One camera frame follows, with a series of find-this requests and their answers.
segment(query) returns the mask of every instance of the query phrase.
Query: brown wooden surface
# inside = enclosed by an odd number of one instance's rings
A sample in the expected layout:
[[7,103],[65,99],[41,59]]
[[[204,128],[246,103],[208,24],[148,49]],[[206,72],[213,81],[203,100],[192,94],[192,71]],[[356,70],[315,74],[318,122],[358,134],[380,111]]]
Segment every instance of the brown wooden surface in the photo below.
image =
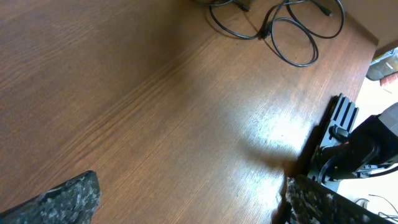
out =
[[[278,2],[256,1],[249,20]],[[235,8],[216,13],[255,33]],[[208,19],[188,0],[0,1],[0,210],[92,169],[94,223],[269,222],[330,97],[356,99],[376,45],[348,21],[296,68]],[[311,57],[297,28],[276,35]]]

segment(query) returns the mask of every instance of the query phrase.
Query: white floor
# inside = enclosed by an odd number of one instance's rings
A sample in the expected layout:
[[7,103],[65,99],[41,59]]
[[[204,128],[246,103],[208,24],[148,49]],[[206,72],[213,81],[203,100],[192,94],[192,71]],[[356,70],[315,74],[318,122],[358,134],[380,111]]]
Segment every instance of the white floor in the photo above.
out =
[[[368,116],[380,114],[396,102],[398,102],[397,93],[391,94],[383,90],[379,82],[365,78],[356,100],[359,112],[354,127],[361,124]],[[368,210],[375,214],[384,212],[388,215],[398,215],[382,198],[369,196],[369,194],[383,196],[398,209],[398,172],[369,179],[343,180],[338,193],[354,202],[359,198],[368,199],[370,201]]]

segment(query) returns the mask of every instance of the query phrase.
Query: table top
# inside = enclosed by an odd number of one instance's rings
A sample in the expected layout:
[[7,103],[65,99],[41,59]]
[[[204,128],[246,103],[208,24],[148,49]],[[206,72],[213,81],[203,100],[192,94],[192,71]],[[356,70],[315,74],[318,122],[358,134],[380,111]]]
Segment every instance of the table top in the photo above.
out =
[[[277,3],[215,13],[254,34]],[[320,32],[338,24],[311,16]],[[278,32],[289,57],[311,57],[297,28]],[[93,223],[269,222],[330,98],[356,99],[376,49],[350,18],[315,41],[319,60],[297,68],[192,1],[2,3],[0,211],[95,170]]]

